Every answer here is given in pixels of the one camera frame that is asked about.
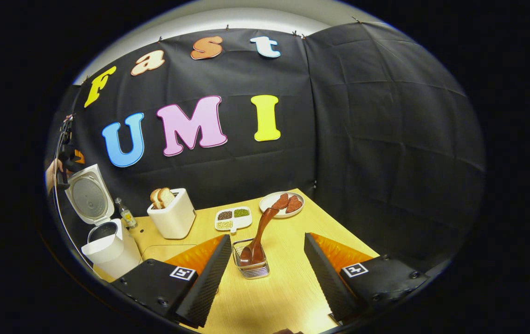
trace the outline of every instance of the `metal basket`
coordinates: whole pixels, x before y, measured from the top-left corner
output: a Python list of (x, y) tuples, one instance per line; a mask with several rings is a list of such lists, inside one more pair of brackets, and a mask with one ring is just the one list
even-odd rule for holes
[(250, 264), (248, 266), (240, 265), (240, 254), (242, 253), (244, 247), (248, 246), (252, 239), (253, 238), (239, 240), (232, 244), (234, 249), (234, 264), (236, 264), (238, 270), (240, 270), (246, 279), (256, 279), (269, 275), (269, 265), (267, 264), (267, 256), (265, 255), (265, 250), (263, 250), (263, 245), (261, 245), (261, 251), (263, 251), (263, 257), (265, 257), (265, 261)]

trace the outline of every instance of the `white plate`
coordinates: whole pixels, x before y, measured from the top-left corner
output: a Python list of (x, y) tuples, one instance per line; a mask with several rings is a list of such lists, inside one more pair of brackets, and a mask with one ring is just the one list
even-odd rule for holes
[[(238, 209), (246, 209), (246, 210), (248, 210), (248, 216), (234, 217), (234, 211), (238, 210)], [(232, 211), (232, 218), (218, 220), (218, 216), (220, 215), (220, 213), (226, 212), (226, 211)], [(224, 229), (218, 228), (218, 222), (220, 222), (220, 221), (223, 222), (223, 221), (226, 221), (226, 220), (231, 220), (232, 221), (232, 227), (231, 228), (224, 228)], [(223, 210), (218, 211), (218, 213), (216, 213), (215, 222), (213, 223), (213, 226), (218, 231), (230, 231), (230, 233), (236, 233), (237, 229), (248, 227), (248, 226), (250, 226), (250, 224), (252, 224), (251, 209), (249, 209), (247, 206), (239, 206), (239, 207), (231, 207), (229, 209), (223, 209)]]
[(276, 201), (278, 201), (279, 197), (282, 194), (288, 194), (288, 197), (292, 197), (296, 195), (300, 203), (302, 203), (303, 205), (300, 208), (298, 208), (296, 211), (290, 212), (290, 213), (286, 213), (286, 209), (280, 210), (279, 213), (274, 216), (274, 218), (288, 218), (302, 211), (304, 207), (304, 198), (300, 194), (293, 193), (293, 192), (277, 192), (277, 193), (269, 194), (263, 197), (263, 199), (261, 199), (261, 202), (259, 202), (259, 209), (265, 212), (265, 210), (267, 210), (268, 207), (271, 207), (272, 205), (275, 204)]

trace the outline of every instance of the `small bottle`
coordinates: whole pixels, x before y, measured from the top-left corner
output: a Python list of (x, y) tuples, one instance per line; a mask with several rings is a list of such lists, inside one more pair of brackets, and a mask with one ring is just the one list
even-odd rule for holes
[(115, 199), (115, 204), (118, 206), (118, 211), (121, 214), (121, 217), (127, 222), (127, 225), (129, 225), (130, 228), (137, 227), (137, 221), (133, 217), (133, 214), (129, 211), (128, 207), (125, 207), (123, 204), (123, 201), (121, 197), (117, 197)]

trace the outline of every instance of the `bread slice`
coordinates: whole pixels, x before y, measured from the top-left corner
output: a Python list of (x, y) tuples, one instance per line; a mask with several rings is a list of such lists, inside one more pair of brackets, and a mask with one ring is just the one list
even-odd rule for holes
[(158, 197), (158, 193), (160, 192), (160, 190), (161, 190), (160, 188), (157, 188), (150, 195), (150, 200), (154, 204), (154, 209), (164, 209), (164, 207), (160, 203), (160, 198)]
[(157, 196), (162, 202), (161, 204), (163, 205), (164, 208), (167, 208), (168, 205), (170, 205), (170, 203), (174, 201), (174, 194), (170, 192), (169, 188), (160, 189), (160, 191), (157, 193)]

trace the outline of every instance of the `letter m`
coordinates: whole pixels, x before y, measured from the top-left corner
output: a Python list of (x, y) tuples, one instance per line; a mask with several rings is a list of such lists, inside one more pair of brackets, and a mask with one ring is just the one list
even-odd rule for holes
[(170, 104), (157, 111), (157, 116), (162, 119), (164, 136), (166, 137), (165, 156), (174, 156), (182, 152), (183, 147), (178, 143), (176, 135), (182, 139), (187, 148), (195, 148), (197, 135), (201, 129), (202, 148), (212, 148), (227, 142), (227, 137), (222, 133), (218, 116), (218, 105), (222, 101), (219, 96), (206, 96), (200, 99), (195, 106), (193, 116), (189, 120), (177, 104)]

